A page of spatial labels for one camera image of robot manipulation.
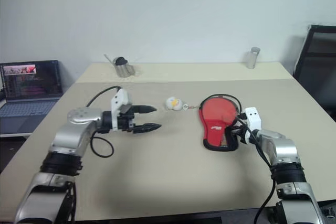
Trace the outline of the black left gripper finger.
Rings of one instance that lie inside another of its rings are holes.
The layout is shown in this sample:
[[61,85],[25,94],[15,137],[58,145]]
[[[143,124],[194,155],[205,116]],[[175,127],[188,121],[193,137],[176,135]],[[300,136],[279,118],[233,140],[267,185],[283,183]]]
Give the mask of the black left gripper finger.
[[136,125],[133,128],[133,134],[147,133],[159,129],[162,125],[156,123],[145,123],[142,125]]
[[147,114],[156,111],[157,109],[150,105],[134,105],[133,113]]

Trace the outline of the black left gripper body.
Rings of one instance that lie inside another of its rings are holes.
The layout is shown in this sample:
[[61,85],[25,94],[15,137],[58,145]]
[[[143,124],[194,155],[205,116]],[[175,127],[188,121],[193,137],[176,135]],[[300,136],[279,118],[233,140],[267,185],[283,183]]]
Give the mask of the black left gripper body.
[[118,130],[132,132],[134,130],[134,111],[131,105],[126,111],[117,116]]

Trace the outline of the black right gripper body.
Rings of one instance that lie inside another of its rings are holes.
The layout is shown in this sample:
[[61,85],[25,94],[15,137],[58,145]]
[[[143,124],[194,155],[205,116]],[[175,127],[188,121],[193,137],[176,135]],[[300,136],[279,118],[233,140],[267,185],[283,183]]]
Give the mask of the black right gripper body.
[[240,138],[240,142],[248,143],[248,130],[247,126],[233,126],[231,135],[236,138]]

